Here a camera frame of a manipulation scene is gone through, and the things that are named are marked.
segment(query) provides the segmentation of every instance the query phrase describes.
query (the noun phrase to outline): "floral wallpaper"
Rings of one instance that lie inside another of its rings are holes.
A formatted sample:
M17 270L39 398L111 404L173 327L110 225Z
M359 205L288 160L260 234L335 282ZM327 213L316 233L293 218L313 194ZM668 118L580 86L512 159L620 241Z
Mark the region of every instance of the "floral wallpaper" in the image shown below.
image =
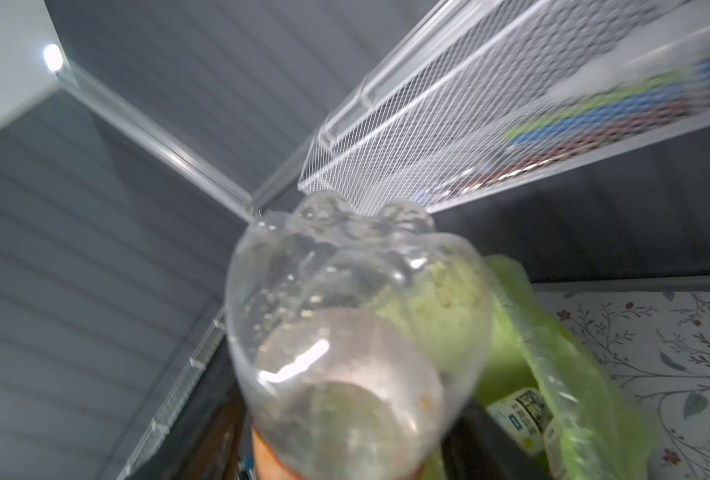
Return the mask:
M710 293L538 293L661 425L650 478L710 479Z

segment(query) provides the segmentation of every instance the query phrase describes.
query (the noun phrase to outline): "green plastic bag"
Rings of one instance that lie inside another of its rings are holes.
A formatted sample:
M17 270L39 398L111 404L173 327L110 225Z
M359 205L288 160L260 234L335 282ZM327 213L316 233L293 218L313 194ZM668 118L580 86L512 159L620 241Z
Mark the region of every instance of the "green plastic bag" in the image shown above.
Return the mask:
M571 480L645 480L658 428L624 397L604 367L536 302L523 267L485 257L492 274L494 331L475 399L490 405L536 387L560 425L562 461ZM433 453L422 480L443 480Z

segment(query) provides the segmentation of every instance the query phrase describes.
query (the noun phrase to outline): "green stripe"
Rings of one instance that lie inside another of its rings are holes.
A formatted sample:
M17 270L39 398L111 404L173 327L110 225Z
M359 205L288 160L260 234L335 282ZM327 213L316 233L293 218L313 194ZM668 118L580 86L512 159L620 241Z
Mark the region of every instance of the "green stripe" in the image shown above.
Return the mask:
M573 117L575 115L583 114L586 111L593 110L603 105L608 105L614 103L615 101L624 100L625 98L632 97L633 95L644 93L645 91L653 90L654 88L666 85L668 83L675 82L686 76L686 72L669 72L662 75L657 75L656 77L648 78L643 82L634 84L630 87L624 88L618 91L612 91L609 94L598 95L593 97L584 103L574 105L573 107L564 108L551 115L545 117L537 118L536 120L530 121L527 124L516 125L512 128L508 128L504 132L504 138L511 140L517 135L527 133L537 128L546 127L547 125L553 124L556 121L563 120L564 118Z

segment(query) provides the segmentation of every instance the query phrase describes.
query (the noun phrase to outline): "blue square on label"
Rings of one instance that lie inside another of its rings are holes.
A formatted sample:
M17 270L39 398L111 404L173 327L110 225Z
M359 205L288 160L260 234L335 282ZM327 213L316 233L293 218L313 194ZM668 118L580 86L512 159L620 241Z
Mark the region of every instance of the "blue square on label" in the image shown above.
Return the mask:
M518 418L514 415L509 416L509 421L513 423L516 429L520 430L523 428L522 425L520 425L520 422L518 422Z

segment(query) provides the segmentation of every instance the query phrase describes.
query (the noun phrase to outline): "white product label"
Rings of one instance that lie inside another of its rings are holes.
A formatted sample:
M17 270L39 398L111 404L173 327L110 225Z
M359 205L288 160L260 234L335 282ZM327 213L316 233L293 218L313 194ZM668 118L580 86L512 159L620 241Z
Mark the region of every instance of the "white product label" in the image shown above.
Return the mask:
M560 449L560 425L550 422L544 430L544 449L547 451L549 470L554 480L569 480L563 465L563 452Z
M518 390L486 410L529 456L544 451L542 432L551 418L537 389Z

